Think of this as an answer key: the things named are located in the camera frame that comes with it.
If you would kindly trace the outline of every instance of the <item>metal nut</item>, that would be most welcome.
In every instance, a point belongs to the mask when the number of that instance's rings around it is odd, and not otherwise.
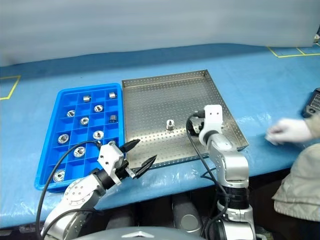
[[[87,125],[89,123],[89,118],[87,116],[80,119],[81,125]]]
[[[95,111],[96,113],[100,113],[104,110],[104,106],[102,105],[97,105],[93,108],[93,111]]]
[[[70,111],[68,111],[68,112],[66,113],[66,116],[67,116],[68,118],[70,118],[70,117],[74,117],[75,114],[76,114],[76,111],[75,111],[75,110],[70,110]]]
[[[109,92],[109,98],[110,99],[115,99],[117,95],[114,92]]]
[[[65,180],[65,170],[60,169],[54,173],[53,181],[57,183],[62,182],[63,180]]]
[[[59,144],[65,144],[69,140],[69,135],[68,134],[62,134],[58,137],[58,143]]]
[[[109,118],[109,123],[113,124],[117,122],[117,115],[111,115]]]
[[[173,129],[175,129],[175,121],[169,119],[166,121],[166,129],[171,131]]]
[[[76,158],[81,158],[83,155],[85,155],[85,153],[86,148],[84,146],[79,146],[74,150],[73,156],[75,156]]]
[[[83,101],[85,103],[89,103],[91,101],[91,96],[89,96],[89,95],[83,96]]]
[[[103,131],[95,131],[92,135],[92,137],[95,139],[95,140],[101,140],[104,138],[104,132]]]

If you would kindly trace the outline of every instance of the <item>white glove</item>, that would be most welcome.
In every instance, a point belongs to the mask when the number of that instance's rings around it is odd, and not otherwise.
[[[306,142],[312,140],[313,136],[304,120],[283,118],[267,130],[265,139],[277,145]]]

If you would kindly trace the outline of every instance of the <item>perforated metal tray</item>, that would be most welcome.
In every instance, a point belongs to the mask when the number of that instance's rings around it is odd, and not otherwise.
[[[127,155],[130,168],[140,167],[154,155],[154,168],[198,159],[186,134],[186,121],[209,104],[222,106],[223,134],[238,150],[248,146],[207,70],[123,80],[122,90],[126,141],[141,140]],[[166,130],[169,119],[175,123],[172,131]],[[197,129],[201,121],[192,121]],[[198,138],[193,140],[208,156]]]

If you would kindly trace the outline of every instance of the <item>silver robot arm segment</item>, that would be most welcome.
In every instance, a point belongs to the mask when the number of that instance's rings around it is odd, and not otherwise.
[[[237,151],[222,134],[223,111],[220,105],[204,107],[204,126],[200,142],[207,147],[209,158],[216,166],[217,181],[229,197],[229,205],[222,219],[215,225],[220,240],[255,240],[253,210],[249,205],[249,165],[246,157]],[[217,208],[225,206],[224,196],[218,199]]]
[[[70,210],[72,212],[57,220],[48,229],[45,240],[71,240],[77,238],[80,230],[88,220],[90,213],[81,211],[93,209],[106,190],[113,185],[120,185],[121,180],[126,177],[139,178],[154,163],[157,156],[146,160],[142,167],[136,171],[129,168],[124,153],[132,149],[140,140],[132,140],[121,147],[117,147],[114,141],[100,147],[97,161],[102,170],[95,169],[90,175],[72,182],[65,190],[61,202],[50,212],[45,220],[41,235],[47,230],[50,224],[61,214]]]

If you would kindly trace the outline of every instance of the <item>table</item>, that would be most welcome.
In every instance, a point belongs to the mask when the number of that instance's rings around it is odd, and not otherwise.
[[[204,69],[250,144],[242,151],[250,176],[290,167],[304,146],[273,146],[264,139],[265,131],[281,117],[300,117],[309,93],[320,86],[319,55],[278,58],[266,47],[207,44],[2,67],[0,77],[21,77],[10,98],[0,100],[0,228],[35,222],[41,192],[34,188],[34,180],[58,91]],[[0,81],[3,97],[16,78]],[[200,178],[203,172],[199,160],[152,169],[140,179],[127,178],[110,189],[97,208],[211,185]],[[46,194],[42,220],[61,197],[61,193]]]

